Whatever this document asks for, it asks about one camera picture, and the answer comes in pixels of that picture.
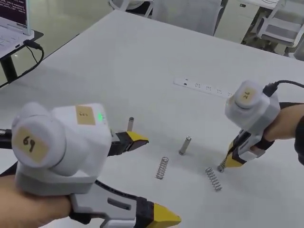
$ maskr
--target label sticker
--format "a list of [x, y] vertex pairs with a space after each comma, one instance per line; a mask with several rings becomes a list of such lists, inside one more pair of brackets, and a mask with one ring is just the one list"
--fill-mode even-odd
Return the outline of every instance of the label sticker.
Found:
[[19, 128], [12, 144], [36, 163], [40, 163], [48, 152], [48, 146], [24, 127]]
[[93, 109], [88, 106], [76, 106], [77, 123], [80, 125], [96, 125]]
[[242, 95], [239, 97], [240, 101], [248, 104], [251, 102], [252, 98], [254, 97], [254, 95], [256, 94], [255, 89], [247, 87], [244, 92], [242, 93]]

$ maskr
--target floor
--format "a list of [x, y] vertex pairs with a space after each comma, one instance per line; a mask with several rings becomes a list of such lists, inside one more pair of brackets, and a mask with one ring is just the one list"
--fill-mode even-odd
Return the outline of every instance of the floor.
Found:
[[[46, 56], [112, 11], [107, 0], [30, 0], [32, 29], [44, 33], [37, 42]], [[40, 52], [34, 51], [37, 59]], [[26, 48], [13, 56], [18, 75], [35, 64]], [[0, 85], [6, 83], [0, 67]]]

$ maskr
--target green led light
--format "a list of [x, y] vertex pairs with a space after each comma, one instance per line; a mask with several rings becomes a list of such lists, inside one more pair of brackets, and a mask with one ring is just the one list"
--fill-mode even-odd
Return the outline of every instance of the green led light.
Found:
[[101, 114], [101, 113], [98, 113], [98, 119], [100, 120], [100, 121], [102, 121], [103, 120], [103, 115]]

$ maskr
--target metal spring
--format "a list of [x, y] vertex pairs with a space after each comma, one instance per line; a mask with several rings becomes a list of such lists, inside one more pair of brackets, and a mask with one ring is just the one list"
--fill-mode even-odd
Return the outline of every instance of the metal spring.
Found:
[[225, 168], [226, 168], [226, 161], [227, 161], [228, 155], [226, 156], [226, 158], [221, 162], [221, 164], [217, 167], [217, 170], [219, 172], [224, 172]]
[[220, 186], [220, 183], [216, 177], [216, 175], [214, 174], [214, 171], [212, 168], [207, 168], [205, 170], [207, 176], [209, 177], [209, 180], [211, 182], [211, 184], [213, 185], [213, 188], [215, 191], [220, 191], [222, 189], [222, 187]]
[[168, 165], [168, 162], [169, 162], [169, 158], [167, 157], [162, 157], [161, 158], [161, 163], [158, 167], [158, 170], [156, 172], [156, 178], [157, 179], [160, 179], [162, 180], [164, 175], [165, 175], [165, 172], [166, 172], [166, 169], [167, 169], [167, 165]]

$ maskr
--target human hand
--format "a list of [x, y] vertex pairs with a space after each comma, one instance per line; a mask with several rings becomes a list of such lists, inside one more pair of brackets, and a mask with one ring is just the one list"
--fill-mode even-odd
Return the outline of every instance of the human hand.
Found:
[[296, 127], [303, 116], [304, 104], [282, 109], [276, 119], [265, 129], [263, 137], [269, 142], [295, 138]]
[[15, 187], [14, 178], [0, 178], [0, 227], [38, 228], [69, 215], [71, 204], [67, 197], [40, 197], [21, 192]]

